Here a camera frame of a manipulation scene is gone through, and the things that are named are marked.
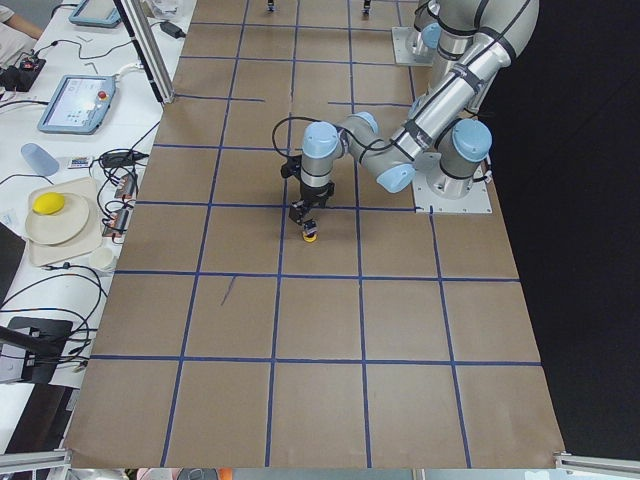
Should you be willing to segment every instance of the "cable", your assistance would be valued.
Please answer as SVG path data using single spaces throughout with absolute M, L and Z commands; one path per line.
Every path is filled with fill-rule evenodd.
M 278 130 L 278 128 L 280 128 L 280 126 L 284 123 L 287 122 L 292 122 L 293 120 L 304 120 L 306 122 L 319 122 L 320 120 L 316 119 L 316 118 L 311 118 L 311 117 L 301 117 L 301 116 L 294 116 L 294 117 L 286 117 L 283 118 L 282 120 L 280 120 L 278 123 L 276 123 L 276 125 L 273 127 L 273 130 L 271 131 L 271 143 L 273 144 L 273 148 L 276 150 L 276 152 L 278 152 L 278 155 L 284 157 L 284 158 L 289 158 L 289 155 L 287 155 L 286 153 L 284 153 L 282 150 L 280 150 L 278 148 L 277 142 L 276 142 L 276 132 Z
M 98 207 L 100 208 L 100 211 L 102 212 L 102 214 L 104 215 L 104 217 L 101 219 L 102 224 L 105 227 L 110 228 L 111 230 L 114 231 L 114 234 L 111 236 L 111 241 L 114 244 L 119 244 L 119 242 L 115 241 L 115 237 L 117 234 L 123 235 L 124 233 L 126 233 L 126 229 L 123 228 L 114 228 L 111 225 L 111 222 L 113 222 L 114 220 L 114 213 L 116 213 L 117 211 L 121 210 L 121 209 L 132 209 L 133 205 L 131 204 L 132 202 L 135 202 L 135 200 L 133 199 L 127 199 L 125 196 L 122 196 L 122 198 L 118 198 L 115 200 L 110 200 L 107 203 L 105 203 L 104 205 L 102 205 L 102 203 L 100 202 L 100 197 L 102 196 L 102 192 L 104 191 L 105 187 L 108 184 L 113 185 L 114 187 L 118 187 L 120 185 L 121 180 L 126 177 L 127 175 L 130 177 L 131 181 L 133 181 L 133 194 L 135 196 L 138 195 L 138 191 L 139 191 L 139 183 L 138 183 L 138 172 L 136 171 L 136 166 L 141 166 L 141 167 L 146 167 L 146 164 L 140 164 L 137 160 L 137 158 L 148 158 L 147 154 L 138 152 L 137 150 L 135 150 L 135 148 L 151 133 L 153 132 L 153 130 L 155 130 L 158 125 L 160 125 L 160 122 L 156 122 L 154 125 L 152 125 L 138 140 L 136 140 L 136 142 L 131 145 L 130 148 L 115 148 L 112 150 L 108 150 L 104 153 L 102 153 L 98 159 L 96 160 L 98 165 L 100 166 L 100 168 L 102 169 L 102 173 L 104 174 L 106 180 L 102 183 L 102 185 L 100 186 L 100 188 L 98 189 L 98 193 L 96 194 L 96 202 L 98 204 Z M 121 153 L 122 154 L 122 158 L 120 161 L 120 164 L 116 164 L 113 167 L 107 167 L 105 165 L 105 161 L 107 158 L 109 158 L 108 156 L 110 154 L 116 154 L 116 153 Z M 116 210 L 112 210 L 109 208 L 109 205 L 112 204 L 118 204 L 120 208 L 116 209 Z
M 42 178 L 43 180 L 46 180 L 47 182 L 49 182 L 49 184 L 53 185 L 53 182 L 51 180 L 49 180 L 47 177 L 45 177 L 44 175 L 35 175 L 35 174 L 27 174 L 27 173 L 14 173 L 13 175 L 9 175 L 7 178 L 5 178 L 5 179 L 0 181 L 0 185 L 2 185 L 6 181 L 11 180 L 12 178 L 15 178 L 15 177 Z
M 109 55 L 111 52 L 113 52 L 114 50 L 118 49 L 118 48 L 122 48 L 122 47 L 126 47 L 127 45 L 129 45 L 130 43 L 132 43 L 131 40 L 129 40 L 126 43 L 121 43 L 120 45 L 116 45 L 115 47 L 111 47 L 109 50 L 107 50 L 105 53 L 102 53 L 100 55 L 93 55 L 90 57 L 83 57 L 82 56 L 82 47 L 83 45 L 80 42 L 76 42 L 74 40 L 67 40 L 64 38 L 61 38 L 59 40 L 54 40 L 53 42 L 51 42 L 49 45 L 47 45 L 46 47 L 42 47 L 40 50 L 35 52 L 35 55 L 38 56 L 40 54 L 40 52 L 42 52 L 43 50 L 47 49 L 47 48 L 51 48 L 51 47 L 55 47 L 56 45 L 58 45 L 59 43 L 71 43 L 73 45 L 77 45 L 78 46 L 78 58 L 80 60 L 95 60 L 96 58 L 103 58 L 106 57 L 107 55 Z
M 10 102 L 0 104 L 0 108 L 8 107 L 9 105 L 15 105 L 16 103 L 34 103 L 37 105 L 49 105 L 49 102 L 42 102 L 40 100 L 12 100 Z

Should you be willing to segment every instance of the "grid square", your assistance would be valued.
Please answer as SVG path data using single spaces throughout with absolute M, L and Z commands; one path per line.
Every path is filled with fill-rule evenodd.
M 450 367 L 369 365 L 367 381 L 374 467 L 466 466 Z
M 117 274 L 92 353 L 180 355 L 193 281 L 191 275 Z
M 360 212 L 364 275 L 434 277 L 433 236 L 425 215 Z
M 280 208 L 214 207 L 202 271 L 276 273 Z
M 217 150 L 155 147 L 138 200 L 207 203 Z
M 301 28 L 296 42 L 296 59 L 348 62 L 348 30 Z
M 167 465 L 264 465 L 268 399 L 268 364 L 186 362 Z
M 501 217 L 435 216 L 438 251 L 445 277 L 518 278 Z
M 178 95 L 228 97 L 235 60 L 181 58 L 173 86 Z
M 351 41 L 354 62 L 395 64 L 390 30 L 384 32 L 354 30 L 351 32 Z
M 474 468 L 552 468 L 564 450 L 541 367 L 458 367 Z
M 277 365 L 270 465 L 366 467 L 360 365 Z
M 240 60 L 233 82 L 233 96 L 288 104 L 292 70 L 292 62 Z
M 242 27 L 192 23 L 182 49 L 183 57 L 229 57 L 238 54 Z
M 356 103 L 411 104 L 409 69 L 387 65 L 353 66 L 354 100 Z
M 286 219 L 282 270 L 306 275 L 357 275 L 356 218 L 352 211 L 314 210 L 318 239 L 307 243 L 302 229 Z
M 244 28 L 240 57 L 289 60 L 293 58 L 294 43 L 294 28 L 248 25 Z
M 300 0 L 298 25 L 348 27 L 349 12 L 344 0 Z
M 220 157 L 214 201 L 253 205 L 281 205 L 280 166 L 285 159 L 274 152 L 224 150 Z
M 362 358 L 358 289 L 357 280 L 283 279 L 278 358 Z
M 159 465 L 177 370 L 178 362 L 92 359 L 64 441 L 73 468 Z
M 155 143 L 218 146 L 226 110 L 226 100 L 176 97 L 164 107 Z
M 350 75 L 349 65 L 297 63 L 293 102 L 351 102 Z
M 242 23 L 246 2 L 240 0 L 216 0 L 215 2 L 197 2 L 192 22 Z
M 540 361 L 519 283 L 447 282 L 445 292 L 457 360 Z
M 200 206 L 137 205 L 118 269 L 194 272 L 206 214 Z
M 275 12 L 267 10 L 264 0 L 249 0 L 246 23 L 261 25 L 295 25 L 298 12 L 297 0 L 277 0 Z
M 226 147 L 273 148 L 273 127 L 289 116 L 289 102 L 232 102 L 229 107 L 227 128 L 224 133 Z M 287 129 L 276 133 L 278 145 L 287 144 Z
M 398 9 L 396 2 L 371 2 L 370 15 L 362 14 L 362 0 L 349 0 L 352 28 L 376 28 L 389 30 L 398 25 Z
M 367 358 L 449 360 L 436 282 L 363 283 Z
M 187 355 L 270 357 L 275 295 L 274 278 L 201 276 Z

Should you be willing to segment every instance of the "blue tape line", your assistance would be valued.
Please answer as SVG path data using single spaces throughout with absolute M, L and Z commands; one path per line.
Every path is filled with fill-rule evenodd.
M 245 0 L 245 8 L 244 8 L 244 18 L 243 18 L 243 22 L 246 21 L 247 18 L 247 14 L 249 12 L 249 0 Z M 238 48 L 237 48 L 237 54 L 240 54 L 240 47 L 242 44 L 242 38 L 244 35 L 244 26 L 242 27 L 241 31 L 240 31 L 240 38 L 238 39 Z M 235 79 L 236 79 L 236 74 L 238 71 L 238 61 L 236 60 L 234 68 L 233 68 L 233 74 L 231 76 L 231 85 L 229 86 L 229 98 L 232 97 L 233 94 L 233 87 L 235 84 Z M 222 130 L 220 133 L 220 145 L 224 144 L 224 135 L 226 133 L 226 128 L 227 128 L 227 122 L 228 122 L 228 118 L 229 118 L 229 109 L 231 106 L 231 100 L 227 101 L 227 106 L 226 106 L 226 110 L 225 110 L 225 116 L 224 116 L 224 121 L 222 124 Z M 219 149 L 218 150 L 218 155 L 216 158 L 216 166 L 215 166 L 215 170 L 214 170 L 214 174 L 213 174 L 213 178 L 211 180 L 211 189 L 209 192 L 209 203 L 212 203 L 213 201 L 213 194 L 214 194 L 214 190 L 215 190 L 215 186 L 216 186 L 216 179 L 218 176 L 218 168 L 220 165 L 220 156 L 222 154 L 222 150 Z M 180 360 L 178 362 L 178 372 L 176 375 L 176 381 L 175 381 L 175 385 L 174 385 L 174 391 L 173 391 L 173 397 L 171 400 L 171 410 L 169 412 L 169 421 L 167 424 L 167 431 L 166 431 L 166 435 L 165 435 L 165 442 L 164 442 L 164 448 L 162 451 L 162 459 L 160 461 L 160 465 L 162 467 L 166 466 L 166 461 L 167 461 L 167 455 L 169 453 L 169 445 L 171 442 L 171 432 L 173 430 L 173 418 L 175 415 L 175 409 L 176 409 L 176 404 L 177 404 L 177 400 L 178 400 L 178 392 L 180 389 L 180 381 L 181 381 L 181 377 L 182 377 L 182 365 L 184 363 L 184 356 L 185 356 L 185 352 L 186 352 L 186 348 L 187 348 L 187 340 L 189 338 L 189 328 L 191 326 L 191 318 L 193 315 L 193 308 L 194 308 L 194 304 L 195 304 L 195 298 L 196 298 L 196 292 L 198 289 L 198 280 L 199 280 L 199 272 L 200 272 L 200 268 L 202 266 L 202 259 L 204 257 L 204 250 L 205 250 L 205 244 L 206 244 L 206 239 L 207 239 L 207 232 L 209 229 L 209 221 L 211 219 L 211 207 L 207 208 L 207 215 L 205 218 L 205 223 L 204 223 L 204 228 L 203 228 L 203 232 L 202 232 L 202 239 L 200 241 L 200 251 L 198 253 L 198 263 L 197 263 L 197 268 L 196 268 L 196 274 L 194 277 L 194 281 L 193 281 L 193 288 L 191 291 L 191 299 L 189 301 L 189 310 L 187 313 L 187 321 L 185 324 L 185 329 L 184 329 L 184 333 L 183 333 L 183 337 L 182 337 L 182 347 L 180 350 Z
M 357 105 L 359 107 L 406 107 L 411 108 L 411 105 L 406 103 L 373 103 L 373 102 L 327 102 L 329 105 Z
M 286 364 L 321 364 L 321 365 L 413 365 L 413 366 L 458 366 L 458 367 L 542 367 L 537 361 L 517 360 L 403 360 L 403 359 L 350 359 L 350 358 L 272 358 L 272 357 L 208 357 L 201 355 L 120 355 L 92 354 L 92 360 L 115 361 L 167 361 L 178 362 L 211 362 L 211 363 L 286 363 Z
M 455 356 L 453 352 L 453 340 L 451 338 L 451 328 L 449 325 L 449 315 L 447 313 L 447 301 L 444 292 L 444 282 L 442 280 L 442 266 L 440 264 L 440 252 L 438 250 L 438 238 L 436 235 L 436 226 L 433 218 L 433 207 L 429 213 L 429 223 L 431 224 L 431 234 L 433 236 L 433 251 L 436 260 L 436 272 L 438 273 L 438 284 L 440 287 L 440 301 L 442 302 L 442 317 L 444 319 L 445 331 L 447 334 L 447 346 L 449 348 L 449 357 L 451 359 L 451 373 L 453 375 L 453 388 L 456 396 L 456 406 L 458 409 L 458 419 L 460 422 L 460 433 L 462 435 L 462 445 L 464 447 L 464 456 L 467 468 L 472 468 L 471 453 L 469 452 L 469 441 L 467 439 L 467 428 L 464 423 L 464 413 L 462 411 L 462 400 L 460 398 L 460 385 L 458 382 L 458 372 L 456 371 Z
M 278 273 L 253 272 L 192 272 L 177 270 L 116 270 L 118 275 L 200 275 L 211 277 L 254 277 L 277 278 Z M 396 277 L 387 275 L 332 275 L 310 273 L 281 273 L 282 278 L 302 278 L 311 280 L 358 280 L 363 281 L 397 281 L 397 282 L 473 282 L 473 283 L 520 283 L 518 278 L 448 278 L 448 277 Z
M 347 5 L 347 18 L 349 25 L 349 88 L 351 102 L 351 113 L 355 113 L 355 86 L 353 81 L 353 37 L 352 37 L 352 24 L 351 24 L 351 8 L 349 7 L 349 0 L 346 0 Z M 364 298 L 362 291 L 362 238 L 360 231 L 360 189 L 359 189 L 359 177 L 358 177 L 358 165 L 357 162 L 353 162 L 354 182 L 355 182 L 355 202 L 356 202 L 356 245 L 358 255 L 358 303 L 359 303 L 359 316 L 360 316 L 360 349 L 362 352 L 362 400 L 363 400 L 363 415 L 364 415 L 364 440 L 365 440 L 365 454 L 367 459 L 367 468 L 372 468 L 373 460 L 371 454 L 371 427 L 369 424 L 369 385 L 367 379 L 367 345 L 366 345 L 366 332 L 364 321 Z
M 224 101 L 234 101 L 234 102 L 266 102 L 264 98 L 239 98 L 239 97 L 208 97 L 205 95 L 189 95 L 186 93 L 176 93 L 176 97 L 181 98 L 193 98 L 196 100 L 224 100 Z
M 221 26 L 227 26 L 227 27 L 238 27 L 240 26 L 239 23 L 232 23 L 232 22 L 205 22 L 205 21 L 201 21 L 201 22 L 191 22 L 191 25 L 221 25 Z M 348 30 L 354 30 L 354 31 L 363 31 L 363 32 L 388 32 L 389 30 L 385 30 L 382 28 L 359 28 L 359 27 L 353 27 L 353 28 L 349 28 L 349 27 L 327 27 L 327 26 L 321 26 L 321 25 L 288 25 L 288 24 L 278 24 L 278 25 L 274 25 L 274 24 L 268 24 L 268 23 L 247 23 L 246 26 L 249 27 L 269 27 L 269 28 L 294 28 L 294 29 L 310 29 L 310 30 L 342 30 L 342 31 L 348 31 Z

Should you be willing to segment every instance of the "yellow object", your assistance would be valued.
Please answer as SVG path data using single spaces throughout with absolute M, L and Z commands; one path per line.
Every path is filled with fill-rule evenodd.
M 33 201 L 33 211 L 40 215 L 53 215 L 64 207 L 64 196 L 56 192 L 43 193 Z

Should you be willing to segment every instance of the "table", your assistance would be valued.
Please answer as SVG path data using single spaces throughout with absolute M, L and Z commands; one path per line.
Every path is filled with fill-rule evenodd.
M 195 0 L 184 0 L 182 14 L 173 20 L 173 23 L 181 27 L 185 32 L 191 20 L 195 6 Z M 43 36 L 36 45 L 37 49 L 43 49 L 40 57 L 47 63 L 29 92 L 18 93 L 13 100 L 44 100 L 48 101 L 61 77 L 65 74 L 79 75 L 112 75 L 124 65 L 137 60 L 136 52 L 132 45 L 117 48 L 109 55 L 94 60 L 83 61 L 78 58 L 76 45 L 59 43 L 55 47 L 46 48 L 51 42 L 59 39 L 68 39 L 80 42 L 83 57 L 102 55 L 110 48 L 127 43 L 129 37 L 123 25 L 114 29 L 100 29 L 82 27 L 71 24 L 68 21 L 70 10 L 58 9 L 55 16 L 47 26 Z M 151 24 L 159 20 L 150 19 Z M 152 32 L 162 53 L 167 70 L 171 77 L 176 71 L 178 59 L 184 41 L 174 39 L 161 32 L 159 27 L 153 26 Z M 117 94 L 114 97 L 110 111 L 107 113 L 103 125 L 98 131 L 89 136 L 45 134 L 36 128 L 42 115 L 43 107 L 40 105 L 16 105 L 0 110 L 0 125 L 2 128 L 2 142 L 0 143 L 0 179 L 9 175 L 32 174 L 30 167 L 20 155 L 20 147 L 28 142 L 37 143 L 54 157 L 69 157 L 75 155 L 98 156 L 102 152 L 113 148 L 129 148 L 142 135 L 145 134 L 162 116 L 162 106 L 156 101 L 143 71 L 126 73 L 118 84 Z M 149 152 L 155 131 L 152 131 L 136 148 L 142 152 Z M 50 177 L 54 183 L 62 183 L 88 175 L 87 170 L 68 170 L 66 165 L 61 165 L 60 170 Z M 99 168 L 94 168 L 92 173 L 100 179 L 104 179 Z M 0 186 L 0 218 L 14 232 L 19 235 L 24 233 L 23 223 L 27 214 L 27 197 L 31 191 L 46 186 L 47 183 L 39 178 L 14 178 Z M 114 189 L 106 188 L 102 198 L 106 201 L 113 197 Z M 103 240 L 103 245 L 109 244 L 116 253 L 120 247 L 111 244 L 110 240 Z M 74 263 L 87 265 L 88 256 L 72 259 Z M 51 276 L 52 273 L 29 264 L 26 254 L 22 259 L 20 269 L 14 279 L 8 295 L 33 282 Z M 101 278 L 103 287 L 108 292 L 111 285 L 111 275 Z M 96 300 L 97 289 L 87 281 L 68 277 L 51 281 L 47 288 L 38 288 L 29 294 L 17 297 L 8 307 L 28 308 L 33 306 L 55 306 L 58 308 L 73 309 L 79 312 L 90 311 Z M 96 328 L 100 323 L 104 301 L 91 317 L 89 324 Z M 15 314 L 0 313 L 0 324 L 6 325 Z M 40 312 L 47 318 L 68 319 L 69 316 L 58 312 Z M 66 351 L 76 345 L 68 344 Z M 84 354 L 91 351 L 89 346 Z M 71 368 L 58 368 L 52 382 L 57 385 L 80 387 L 84 377 L 84 371 L 73 371 Z M 31 384 L 0 385 L 0 452 L 4 452 L 9 439 L 15 429 L 15 425 L 33 389 Z

